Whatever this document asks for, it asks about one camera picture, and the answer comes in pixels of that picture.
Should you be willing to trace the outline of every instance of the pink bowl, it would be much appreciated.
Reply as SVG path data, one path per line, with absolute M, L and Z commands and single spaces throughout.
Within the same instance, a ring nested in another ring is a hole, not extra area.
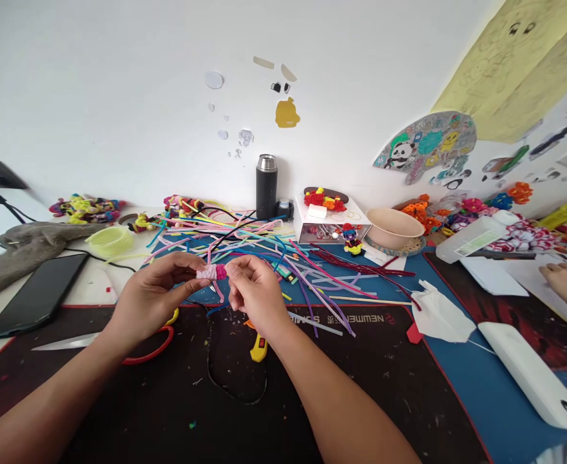
M 384 248 L 401 249 L 413 238 L 425 233 L 422 223 L 397 209 L 375 208 L 365 215 L 372 223 L 367 236 Z

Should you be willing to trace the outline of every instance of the white desk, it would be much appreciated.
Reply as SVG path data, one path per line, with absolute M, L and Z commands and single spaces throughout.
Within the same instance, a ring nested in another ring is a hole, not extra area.
M 159 214 L 163 211 L 163 207 L 161 208 L 138 208 L 138 207 L 127 207 L 122 210 L 122 215 L 130 214 L 130 213 L 141 213 L 145 211 L 149 216 L 154 214 Z M 67 217 L 63 218 L 52 218 L 50 222 L 66 222 Z M 115 227 L 126 227 L 126 224 L 123 226 L 116 225 Z M 138 253 L 152 253 L 152 249 L 154 249 L 154 245 L 150 248 L 146 248 L 146 245 L 150 243 L 153 239 L 157 231 L 145 231 L 139 234 L 134 234 L 133 238 L 135 239 L 133 248 L 125 253 L 126 255 L 134 255 Z M 75 249 L 89 249 L 88 244 L 84 241 L 84 239 L 74 240 L 67 245 L 69 248 Z M 75 252 L 73 251 L 63 251 L 60 256 L 69 256 L 73 255 Z M 131 258 L 127 260 L 122 260 L 118 264 L 122 264 L 125 266 L 130 266 L 136 270 L 139 269 L 140 265 L 144 261 L 145 256 L 140 258 Z M 112 284 L 114 286 L 114 290 L 116 293 L 120 294 L 122 288 L 129 280 L 129 277 L 133 275 L 133 273 L 129 269 L 119 269 L 118 267 L 109 266 L 107 264 L 103 264 L 101 261 L 89 259 L 82 270 L 82 273 L 79 275 L 79 278 L 75 281 L 69 295 L 64 300 L 63 304 L 66 305 L 108 305 L 115 303 L 114 299 L 112 298 L 111 294 L 107 293 L 105 288 L 109 286 L 109 281 L 105 277 L 104 271 L 110 277 Z M 18 280 L 10 287 L 2 290 L 0 292 L 0 312 L 6 307 L 9 301 L 15 296 L 15 294 L 19 291 L 21 286 L 28 280 L 30 275 Z M 0 349 L 6 345 L 9 338 L 0 340 Z

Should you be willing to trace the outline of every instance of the mouse pad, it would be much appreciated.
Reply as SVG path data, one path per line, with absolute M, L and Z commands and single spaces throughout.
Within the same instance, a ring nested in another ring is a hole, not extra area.
M 567 323 L 540 299 L 491 295 L 461 263 L 448 264 L 435 253 L 423 255 L 477 324 L 511 324 L 550 368 L 567 368 Z
M 314 319 L 342 330 L 327 308 Z M 342 306 L 357 337 L 298 326 L 389 415 L 425 463 L 483 463 L 485 447 L 424 342 L 411 344 L 412 319 L 395 305 Z M 309 317 L 307 306 L 290 311 Z M 63 308 L 46 327 L 13 339 L 0 352 L 0 416 L 45 382 L 79 350 L 32 348 L 100 331 L 112 307 Z M 249 357 L 256 332 L 242 313 L 209 317 L 182 307 L 175 335 L 158 357 L 122 366 L 95 402 L 62 463 L 158 461 L 320 462 L 309 420 L 281 362 Z M 149 353 L 167 333 L 146 340 Z M 226 393 L 209 379 L 211 374 Z M 260 398 L 267 381 L 266 392 Z

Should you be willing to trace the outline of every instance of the red scissors handle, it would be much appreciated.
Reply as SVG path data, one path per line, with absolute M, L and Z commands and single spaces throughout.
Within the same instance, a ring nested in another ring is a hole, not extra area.
M 122 362 L 122 365 L 141 364 L 146 361 L 150 361 L 153 358 L 156 358 L 165 348 L 168 347 L 169 343 L 172 341 L 172 338 L 174 338 L 174 327 L 170 325 L 165 325 L 164 327 L 161 327 L 156 333 L 165 332 L 165 331 L 168 331 L 168 338 L 165 342 L 163 342 L 163 345 L 161 345 L 159 348 L 154 350 L 151 354 L 147 354 L 145 356 L 142 356 L 141 358 L 126 358 Z

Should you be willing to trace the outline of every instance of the forearm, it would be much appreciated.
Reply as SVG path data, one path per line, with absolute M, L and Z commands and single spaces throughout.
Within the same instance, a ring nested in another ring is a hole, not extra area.
M 326 463 L 419 462 L 389 417 L 297 326 L 267 339 L 296 387 Z
M 54 463 L 121 365 L 126 350 L 100 335 L 0 418 L 0 463 Z

